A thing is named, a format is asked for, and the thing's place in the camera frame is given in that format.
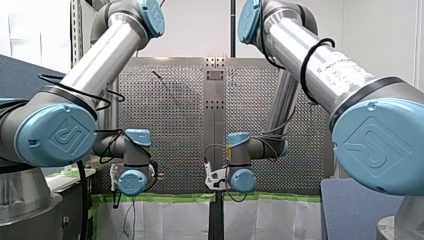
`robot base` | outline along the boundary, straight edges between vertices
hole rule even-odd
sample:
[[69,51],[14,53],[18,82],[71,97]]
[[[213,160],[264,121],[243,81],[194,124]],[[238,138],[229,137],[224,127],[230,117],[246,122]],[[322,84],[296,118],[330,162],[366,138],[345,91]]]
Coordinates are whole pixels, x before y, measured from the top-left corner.
[[4,240],[60,240],[63,237],[62,196],[54,194],[50,205],[0,222],[0,238]]

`white wall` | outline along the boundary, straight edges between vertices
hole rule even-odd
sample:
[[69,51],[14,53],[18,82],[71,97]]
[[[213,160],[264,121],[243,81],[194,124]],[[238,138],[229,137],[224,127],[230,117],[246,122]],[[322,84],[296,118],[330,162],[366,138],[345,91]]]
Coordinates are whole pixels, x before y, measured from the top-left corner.
[[[237,17],[246,0],[237,0]],[[343,0],[294,0],[317,18],[320,36],[343,39]],[[152,40],[139,56],[205,57],[230,55],[229,0],[168,0],[163,6],[165,35]],[[238,42],[237,57],[262,57],[253,46]]]
[[421,11],[421,0],[345,0],[343,51],[376,76],[419,87]]

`pegboard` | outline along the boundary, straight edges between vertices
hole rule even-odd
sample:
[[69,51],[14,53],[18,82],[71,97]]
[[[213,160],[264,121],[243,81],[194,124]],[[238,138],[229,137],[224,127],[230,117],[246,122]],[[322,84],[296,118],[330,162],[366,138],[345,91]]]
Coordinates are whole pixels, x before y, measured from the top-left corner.
[[[226,64],[226,135],[264,130],[279,71],[264,60],[229,59]],[[289,153],[276,162],[253,160],[257,191],[317,194],[326,175],[326,112],[300,91],[288,128]]]
[[[231,132],[247,131],[255,136],[264,129],[278,82],[278,70],[262,59],[225,59],[225,66],[221,66],[223,62],[219,66],[224,77],[215,80],[214,84],[207,79],[206,72],[211,66],[206,65],[211,63],[205,60],[133,58],[120,75],[119,90],[127,100],[119,106],[119,127],[151,131],[151,153],[159,163],[160,172],[165,174],[153,192],[208,191],[204,185],[205,139],[214,134],[215,142],[225,143],[226,135]],[[210,89],[206,88],[213,88],[215,94],[207,92]],[[216,136],[220,131],[211,130],[217,125],[213,125],[213,121],[210,124],[211,106],[205,110],[210,96],[219,98],[219,104],[222,103],[219,110],[214,110],[223,111],[219,114],[224,115],[225,129],[220,136]],[[318,193],[320,182],[327,177],[326,170],[328,172],[326,128],[325,111],[309,104],[300,93],[288,129],[289,154],[277,162],[253,161],[257,190]],[[98,174],[95,191],[109,192],[109,179],[106,166]]]

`gray surface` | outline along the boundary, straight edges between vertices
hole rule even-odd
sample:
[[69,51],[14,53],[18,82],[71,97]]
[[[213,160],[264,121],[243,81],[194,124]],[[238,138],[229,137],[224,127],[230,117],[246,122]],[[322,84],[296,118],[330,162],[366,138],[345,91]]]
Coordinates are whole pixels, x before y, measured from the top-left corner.
[[62,197],[52,195],[50,205],[44,210],[37,210],[21,215],[9,223],[0,223],[2,240],[61,240],[62,228]]
[[353,179],[321,183],[329,240],[374,240],[380,219],[396,214],[403,197],[371,191]]
[[[33,97],[45,82],[38,79],[40,73],[63,76],[62,73],[0,55],[0,97]],[[63,168],[44,168],[44,175],[61,171]]]

